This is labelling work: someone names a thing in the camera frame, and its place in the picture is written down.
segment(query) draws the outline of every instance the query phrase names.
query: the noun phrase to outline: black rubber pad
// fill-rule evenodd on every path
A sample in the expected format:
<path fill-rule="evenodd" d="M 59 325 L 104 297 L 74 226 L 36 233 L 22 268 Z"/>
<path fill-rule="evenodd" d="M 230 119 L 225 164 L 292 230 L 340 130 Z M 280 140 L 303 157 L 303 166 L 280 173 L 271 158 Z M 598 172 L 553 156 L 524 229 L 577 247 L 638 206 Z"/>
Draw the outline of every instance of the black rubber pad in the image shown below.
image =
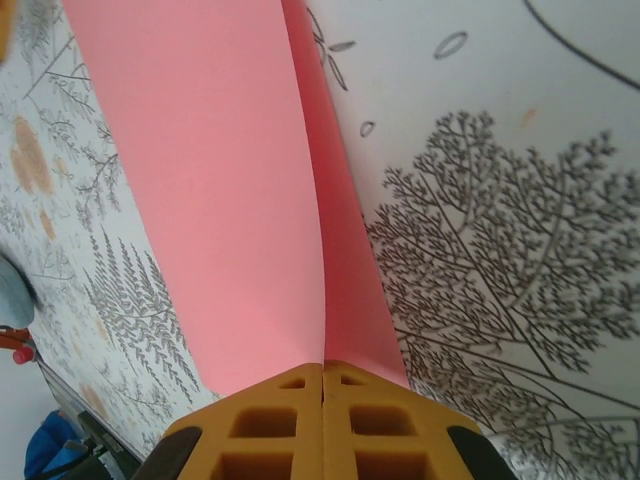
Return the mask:
<path fill-rule="evenodd" d="M 517 480 L 487 438 L 459 426 L 449 427 L 447 432 L 474 480 Z"/>
<path fill-rule="evenodd" d="M 163 438 L 131 480 L 177 480 L 201 436 L 202 429 L 187 427 Z"/>

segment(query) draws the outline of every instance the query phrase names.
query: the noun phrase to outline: white wall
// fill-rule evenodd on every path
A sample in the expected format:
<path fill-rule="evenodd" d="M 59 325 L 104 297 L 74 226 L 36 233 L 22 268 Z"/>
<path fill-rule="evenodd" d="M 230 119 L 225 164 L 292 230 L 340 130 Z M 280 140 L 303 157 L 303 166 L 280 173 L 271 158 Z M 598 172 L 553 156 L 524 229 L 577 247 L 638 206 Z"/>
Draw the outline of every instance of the white wall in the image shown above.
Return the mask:
<path fill-rule="evenodd" d="M 38 366 L 16 365 L 12 353 L 0 349 L 0 478 L 22 480 L 27 444 L 57 404 Z"/>

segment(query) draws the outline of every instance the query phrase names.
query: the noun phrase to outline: pink paper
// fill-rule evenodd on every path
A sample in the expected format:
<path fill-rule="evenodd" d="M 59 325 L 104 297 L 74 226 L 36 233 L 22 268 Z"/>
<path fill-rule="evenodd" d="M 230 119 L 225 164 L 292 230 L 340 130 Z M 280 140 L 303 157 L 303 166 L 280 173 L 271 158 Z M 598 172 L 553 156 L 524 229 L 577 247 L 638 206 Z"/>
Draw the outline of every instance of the pink paper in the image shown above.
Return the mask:
<path fill-rule="evenodd" d="M 307 124 L 324 248 L 325 359 L 342 360 L 408 385 L 302 0 L 283 0 Z"/>
<path fill-rule="evenodd" d="M 303 3 L 64 3 L 204 383 L 406 384 Z"/>

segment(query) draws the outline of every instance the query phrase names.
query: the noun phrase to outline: fern illustration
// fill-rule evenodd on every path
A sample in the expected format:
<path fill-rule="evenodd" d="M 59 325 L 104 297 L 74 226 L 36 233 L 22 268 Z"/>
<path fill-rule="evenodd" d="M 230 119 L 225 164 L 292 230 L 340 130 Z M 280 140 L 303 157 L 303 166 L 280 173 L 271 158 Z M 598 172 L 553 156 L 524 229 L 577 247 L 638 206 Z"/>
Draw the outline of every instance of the fern illustration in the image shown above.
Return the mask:
<path fill-rule="evenodd" d="M 608 171 L 608 132 L 548 161 L 493 124 L 437 120 L 367 226 L 412 386 L 494 432 L 522 478 L 638 478 L 640 407 L 565 380 L 640 335 L 637 175 Z M 567 389 L 622 413 L 589 417 Z"/>
<path fill-rule="evenodd" d="M 119 241 L 116 249 L 103 231 L 104 247 L 91 237 L 95 272 L 85 271 L 87 293 L 109 338 L 131 368 L 142 367 L 161 388 L 168 378 L 192 402 L 198 380 L 185 361 L 184 336 L 164 280 L 153 258 Z"/>

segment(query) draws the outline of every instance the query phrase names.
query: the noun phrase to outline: patterned wallpaper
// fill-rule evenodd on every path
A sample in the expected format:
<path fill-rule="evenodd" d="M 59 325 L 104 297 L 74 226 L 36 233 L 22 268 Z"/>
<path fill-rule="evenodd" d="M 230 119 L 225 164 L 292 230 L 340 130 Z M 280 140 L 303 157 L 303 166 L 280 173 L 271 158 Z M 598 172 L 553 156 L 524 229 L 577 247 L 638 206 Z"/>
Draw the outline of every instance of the patterned wallpaper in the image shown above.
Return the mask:
<path fill-rule="evenodd" d="M 640 478 L 640 10 L 308 4 L 412 388 L 522 479 Z"/>
<path fill-rule="evenodd" d="M 44 359 L 140 454 L 218 396 L 200 382 L 58 2 L 21 2 L 0 70 L 0 246 Z"/>

